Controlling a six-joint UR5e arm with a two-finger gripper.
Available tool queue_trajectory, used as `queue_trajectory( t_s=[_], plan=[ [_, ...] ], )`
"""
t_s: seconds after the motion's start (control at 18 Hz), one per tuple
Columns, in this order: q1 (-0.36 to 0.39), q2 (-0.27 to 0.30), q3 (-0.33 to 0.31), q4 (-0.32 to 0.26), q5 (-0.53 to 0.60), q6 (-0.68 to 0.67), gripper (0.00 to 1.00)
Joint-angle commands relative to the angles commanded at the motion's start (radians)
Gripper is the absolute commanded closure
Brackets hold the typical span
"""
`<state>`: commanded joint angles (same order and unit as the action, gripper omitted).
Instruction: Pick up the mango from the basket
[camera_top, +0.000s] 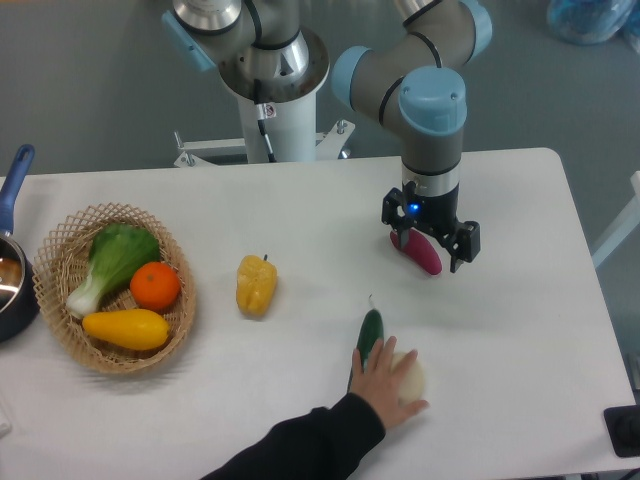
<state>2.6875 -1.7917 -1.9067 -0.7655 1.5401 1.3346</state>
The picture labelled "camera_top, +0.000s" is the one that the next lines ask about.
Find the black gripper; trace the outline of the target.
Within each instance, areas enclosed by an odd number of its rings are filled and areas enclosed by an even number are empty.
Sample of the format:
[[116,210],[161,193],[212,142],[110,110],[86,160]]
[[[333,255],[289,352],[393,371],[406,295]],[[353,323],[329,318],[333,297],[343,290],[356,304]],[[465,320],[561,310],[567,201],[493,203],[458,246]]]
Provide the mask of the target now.
[[457,218],[460,172],[427,175],[402,171],[402,187],[392,188],[383,198],[381,221],[396,233],[398,249],[409,241],[409,230],[416,230],[448,243],[450,272],[463,263],[472,263],[481,250],[480,225]]

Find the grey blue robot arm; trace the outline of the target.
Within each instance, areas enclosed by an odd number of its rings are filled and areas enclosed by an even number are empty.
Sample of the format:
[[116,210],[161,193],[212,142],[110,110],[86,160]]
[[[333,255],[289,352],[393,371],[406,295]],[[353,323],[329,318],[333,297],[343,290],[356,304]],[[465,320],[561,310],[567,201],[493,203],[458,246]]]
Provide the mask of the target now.
[[351,110],[402,143],[402,182],[382,202],[397,248],[423,267],[445,249],[457,269],[475,259],[480,227],[457,216],[466,86],[460,68],[492,37],[475,1],[400,1],[404,37],[331,60],[296,1],[175,1],[162,21],[200,70],[217,69],[235,96],[252,163],[317,158],[316,94],[329,84]]

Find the black sleeved forearm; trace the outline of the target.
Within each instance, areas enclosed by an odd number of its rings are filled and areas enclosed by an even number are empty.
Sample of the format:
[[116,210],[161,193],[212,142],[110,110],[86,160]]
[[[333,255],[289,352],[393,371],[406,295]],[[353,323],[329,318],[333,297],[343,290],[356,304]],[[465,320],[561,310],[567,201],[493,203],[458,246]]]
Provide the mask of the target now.
[[385,437],[373,408],[349,393],[333,407],[276,424],[207,479],[346,479]]

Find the person's bare hand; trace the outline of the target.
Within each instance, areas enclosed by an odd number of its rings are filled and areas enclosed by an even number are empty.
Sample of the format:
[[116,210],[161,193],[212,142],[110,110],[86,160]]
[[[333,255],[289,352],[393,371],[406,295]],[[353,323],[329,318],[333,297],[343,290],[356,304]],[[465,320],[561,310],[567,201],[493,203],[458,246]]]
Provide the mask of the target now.
[[418,399],[402,404],[400,387],[417,361],[418,353],[411,350],[392,367],[397,338],[377,339],[369,354],[367,367],[361,362],[358,348],[352,351],[351,383],[348,391],[362,398],[374,410],[386,430],[393,429],[426,410],[430,404]]

